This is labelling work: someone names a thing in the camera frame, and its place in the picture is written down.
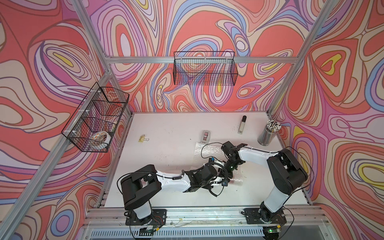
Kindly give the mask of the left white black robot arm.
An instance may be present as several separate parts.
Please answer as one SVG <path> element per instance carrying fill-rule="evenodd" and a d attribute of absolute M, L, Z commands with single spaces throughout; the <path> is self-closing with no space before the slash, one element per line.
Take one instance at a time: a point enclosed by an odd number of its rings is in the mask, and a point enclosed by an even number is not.
<path fill-rule="evenodd" d="M 154 165 L 147 165 L 121 176 L 117 188 L 123 197 L 125 211 L 134 212 L 142 220 L 152 215 L 150 199 L 162 190 L 193 193 L 203 188 L 217 197 L 212 191 L 213 186 L 226 187 L 230 177 L 231 173 L 219 163 L 207 163 L 179 175 L 163 173 Z"/>

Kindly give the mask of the bubble wrap sheet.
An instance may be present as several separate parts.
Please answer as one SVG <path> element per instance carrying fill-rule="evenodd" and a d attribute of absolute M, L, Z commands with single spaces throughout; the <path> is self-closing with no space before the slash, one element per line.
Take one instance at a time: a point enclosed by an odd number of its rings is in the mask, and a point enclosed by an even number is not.
<path fill-rule="evenodd" d="M 196 143 L 192 161 L 192 169 L 202 167 L 203 164 L 211 162 L 212 160 L 213 162 L 224 166 L 228 160 L 221 147 L 221 143 Z M 233 177 L 230 179 L 229 186 L 241 187 L 244 183 L 242 173 L 235 170 L 232 173 Z"/>

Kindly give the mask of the grey tape dispenser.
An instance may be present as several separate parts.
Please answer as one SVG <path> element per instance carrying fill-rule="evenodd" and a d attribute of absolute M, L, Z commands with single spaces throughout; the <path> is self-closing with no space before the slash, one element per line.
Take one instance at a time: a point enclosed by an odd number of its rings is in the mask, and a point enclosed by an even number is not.
<path fill-rule="evenodd" d="M 210 142 L 210 137 L 211 137 L 210 131 L 203 131 L 202 137 L 201 137 L 201 143 L 208 144 Z"/>

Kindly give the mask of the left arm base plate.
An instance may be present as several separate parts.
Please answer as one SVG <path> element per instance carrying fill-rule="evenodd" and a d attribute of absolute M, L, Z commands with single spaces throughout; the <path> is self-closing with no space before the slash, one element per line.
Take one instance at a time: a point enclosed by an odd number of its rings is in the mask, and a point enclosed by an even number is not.
<path fill-rule="evenodd" d="M 126 226 L 163 226 L 166 224 L 167 210 L 154 209 L 152 213 L 143 219 L 139 219 L 134 211 L 126 211 Z"/>

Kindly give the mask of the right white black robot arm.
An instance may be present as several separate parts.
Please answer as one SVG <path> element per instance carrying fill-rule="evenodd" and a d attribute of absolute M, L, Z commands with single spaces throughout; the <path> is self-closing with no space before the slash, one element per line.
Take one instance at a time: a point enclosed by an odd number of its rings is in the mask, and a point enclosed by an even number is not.
<path fill-rule="evenodd" d="M 227 158 L 224 164 L 224 170 L 227 172 L 222 174 L 226 181 L 232 179 L 233 171 L 237 170 L 239 165 L 247 162 L 255 163 L 270 171 L 274 187 L 258 210 L 260 221 L 265 224 L 273 221 L 294 191 L 309 179 L 297 158 L 287 149 L 266 152 L 248 147 L 246 144 L 234 146 L 228 141 L 221 146 L 221 150 Z"/>

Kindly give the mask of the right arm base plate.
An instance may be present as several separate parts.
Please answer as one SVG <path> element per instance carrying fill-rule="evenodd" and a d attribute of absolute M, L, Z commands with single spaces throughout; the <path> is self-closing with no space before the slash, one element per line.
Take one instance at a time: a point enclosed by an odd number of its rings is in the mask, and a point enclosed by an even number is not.
<path fill-rule="evenodd" d="M 241 211 L 241 214 L 246 218 L 248 225 L 285 225 L 287 219 L 283 208 L 275 213 L 269 212 L 268 209 L 246 208 Z"/>

